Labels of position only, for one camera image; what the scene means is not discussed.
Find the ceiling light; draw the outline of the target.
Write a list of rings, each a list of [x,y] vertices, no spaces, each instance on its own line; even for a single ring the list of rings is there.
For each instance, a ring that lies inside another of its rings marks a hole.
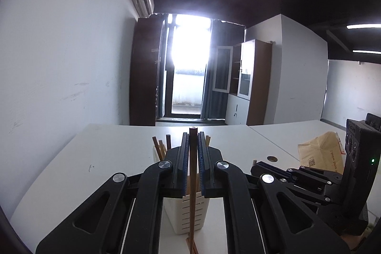
[[[354,24],[347,25],[347,29],[355,30],[355,29],[381,29],[381,23],[363,23],[363,24]]]
[[[356,54],[381,55],[381,51],[376,50],[353,50],[352,52]]]

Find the dark brown tall cabinet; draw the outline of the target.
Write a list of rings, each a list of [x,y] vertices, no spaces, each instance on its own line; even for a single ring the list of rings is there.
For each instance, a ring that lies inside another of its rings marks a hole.
[[[140,18],[134,29],[130,60],[131,126],[154,126],[158,100],[163,15]]]

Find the cream plastic utensil holder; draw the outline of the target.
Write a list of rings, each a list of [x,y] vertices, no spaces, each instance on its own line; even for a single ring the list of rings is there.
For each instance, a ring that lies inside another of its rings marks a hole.
[[[186,195],[181,199],[164,198],[163,207],[172,224],[174,232],[178,235],[190,231],[190,209],[189,209],[189,184],[190,176],[187,177]],[[205,223],[210,199],[206,199],[201,191],[196,193],[196,208],[194,219],[194,230],[202,229]]]

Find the dark brown wooden chopstick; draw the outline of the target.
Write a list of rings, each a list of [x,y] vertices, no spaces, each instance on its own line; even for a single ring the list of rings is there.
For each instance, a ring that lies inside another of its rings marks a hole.
[[[163,153],[161,151],[160,144],[159,144],[157,138],[153,137],[152,140],[153,140],[153,143],[154,143],[154,147],[156,149],[156,153],[158,154],[159,160],[163,160],[164,156],[163,156]]]

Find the brown white glass-door cabinet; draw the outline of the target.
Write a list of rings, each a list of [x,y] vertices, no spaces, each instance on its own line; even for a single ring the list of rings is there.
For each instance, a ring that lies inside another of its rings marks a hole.
[[[226,125],[263,125],[271,80],[272,44],[257,39],[232,47]]]

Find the balcony glass door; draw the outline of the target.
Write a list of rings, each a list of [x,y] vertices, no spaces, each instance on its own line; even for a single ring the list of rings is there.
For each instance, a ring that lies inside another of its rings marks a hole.
[[[165,117],[200,118],[211,48],[209,18],[169,14],[165,23]]]

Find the brown paper bag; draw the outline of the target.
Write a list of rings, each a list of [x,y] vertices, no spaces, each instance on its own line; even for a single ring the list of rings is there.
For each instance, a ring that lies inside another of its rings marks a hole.
[[[343,156],[346,154],[341,140],[334,131],[298,145],[300,164],[308,168],[344,173]]]

